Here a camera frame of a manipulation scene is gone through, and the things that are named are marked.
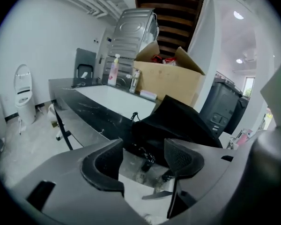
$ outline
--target ceiling light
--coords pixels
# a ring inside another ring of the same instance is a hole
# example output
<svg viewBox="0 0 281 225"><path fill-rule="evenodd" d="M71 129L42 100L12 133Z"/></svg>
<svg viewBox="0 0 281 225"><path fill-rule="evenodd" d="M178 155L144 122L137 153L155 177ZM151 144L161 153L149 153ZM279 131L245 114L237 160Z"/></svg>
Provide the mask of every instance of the ceiling light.
<svg viewBox="0 0 281 225"><path fill-rule="evenodd" d="M240 20L244 19L244 17L241 16L237 11L234 11L233 14L234 14L234 17L236 17L237 19L240 19Z"/></svg>

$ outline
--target trash bin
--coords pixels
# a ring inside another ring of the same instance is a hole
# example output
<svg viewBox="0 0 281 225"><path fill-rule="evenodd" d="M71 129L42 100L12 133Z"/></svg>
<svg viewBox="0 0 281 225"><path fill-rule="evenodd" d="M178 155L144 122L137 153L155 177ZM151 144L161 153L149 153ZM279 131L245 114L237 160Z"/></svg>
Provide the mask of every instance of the trash bin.
<svg viewBox="0 0 281 225"><path fill-rule="evenodd" d="M234 113L226 126L224 132L228 134L232 134L235 130L235 128L238 126L241 118L243 117L243 114L248 106L249 100L247 100L244 97L240 97L237 101Z"/></svg>
<svg viewBox="0 0 281 225"><path fill-rule="evenodd" d="M215 78L200 116L218 138L235 110L242 92L229 80Z"/></svg>

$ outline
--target spray bottle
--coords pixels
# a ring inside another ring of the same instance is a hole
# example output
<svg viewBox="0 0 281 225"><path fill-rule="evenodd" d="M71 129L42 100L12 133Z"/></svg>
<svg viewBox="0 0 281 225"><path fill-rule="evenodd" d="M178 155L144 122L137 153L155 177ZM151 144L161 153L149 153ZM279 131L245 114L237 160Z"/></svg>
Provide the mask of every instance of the spray bottle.
<svg viewBox="0 0 281 225"><path fill-rule="evenodd" d="M118 59L120 54L116 54L116 58L111 64L111 71L109 72L108 77L108 84L115 86L117 83L117 76L118 76Z"/></svg>

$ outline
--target window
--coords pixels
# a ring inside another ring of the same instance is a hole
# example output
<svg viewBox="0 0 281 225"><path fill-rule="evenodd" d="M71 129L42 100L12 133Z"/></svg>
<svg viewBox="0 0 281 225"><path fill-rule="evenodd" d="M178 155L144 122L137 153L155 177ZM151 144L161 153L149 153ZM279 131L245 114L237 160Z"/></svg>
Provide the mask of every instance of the window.
<svg viewBox="0 0 281 225"><path fill-rule="evenodd" d="M244 96L250 97L254 85L255 77L246 77L244 83Z"/></svg>

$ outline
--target wooden staircase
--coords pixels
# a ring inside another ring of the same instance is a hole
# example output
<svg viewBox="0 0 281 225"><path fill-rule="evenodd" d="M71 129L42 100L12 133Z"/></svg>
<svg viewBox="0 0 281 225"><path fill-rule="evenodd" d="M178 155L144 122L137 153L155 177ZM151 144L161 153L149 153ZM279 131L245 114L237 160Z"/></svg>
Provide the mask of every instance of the wooden staircase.
<svg viewBox="0 0 281 225"><path fill-rule="evenodd" d="M137 8L155 8L160 55L173 57L178 47L187 51L203 0L135 0Z"/></svg>

